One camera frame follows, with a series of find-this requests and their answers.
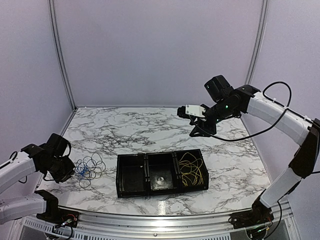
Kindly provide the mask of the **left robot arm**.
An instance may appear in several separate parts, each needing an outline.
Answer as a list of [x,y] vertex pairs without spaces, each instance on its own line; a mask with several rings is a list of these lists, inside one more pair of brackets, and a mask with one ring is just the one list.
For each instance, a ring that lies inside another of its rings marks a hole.
[[[29,144],[11,154],[9,160],[0,166],[0,191],[40,172],[50,174],[52,181],[59,184],[69,180],[75,173],[75,165],[69,158],[71,144],[62,136],[53,133],[46,143]],[[26,196],[2,199],[0,201],[0,223],[36,215],[39,219],[61,223],[67,218],[58,207],[59,200],[46,190],[36,190]]]

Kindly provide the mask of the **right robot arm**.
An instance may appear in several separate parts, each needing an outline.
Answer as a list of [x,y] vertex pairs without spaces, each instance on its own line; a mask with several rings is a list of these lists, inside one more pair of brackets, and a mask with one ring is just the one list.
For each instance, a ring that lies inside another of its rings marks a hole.
[[204,87],[214,106],[187,104],[181,109],[183,117],[194,125],[191,137],[215,138],[217,123],[249,114],[277,128],[299,146],[284,172],[254,201],[248,216],[231,217],[233,223],[244,220],[258,224],[267,218],[275,203],[313,174],[320,153],[320,121],[296,113],[288,103],[283,105],[251,85],[233,88],[223,75],[213,77]]

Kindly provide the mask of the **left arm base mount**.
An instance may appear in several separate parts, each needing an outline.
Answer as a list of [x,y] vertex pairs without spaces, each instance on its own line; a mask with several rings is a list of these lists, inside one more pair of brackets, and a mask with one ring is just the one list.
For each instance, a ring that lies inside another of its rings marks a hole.
[[58,207],[53,210],[46,210],[44,213],[37,213],[36,218],[53,223],[56,225],[61,225],[67,220],[71,220],[71,223],[68,223],[68,226],[76,228],[78,225],[80,213],[78,211],[73,211],[69,209],[64,209]]

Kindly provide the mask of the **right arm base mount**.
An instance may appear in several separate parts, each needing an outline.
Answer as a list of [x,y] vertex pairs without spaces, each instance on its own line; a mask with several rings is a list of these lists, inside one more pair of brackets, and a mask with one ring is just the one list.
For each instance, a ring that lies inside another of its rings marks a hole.
[[234,229],[247,228],[264,223],[270,223],[274,220],[271,210],[263,212],[259,209],[234,212],[229,216],[228,222]]

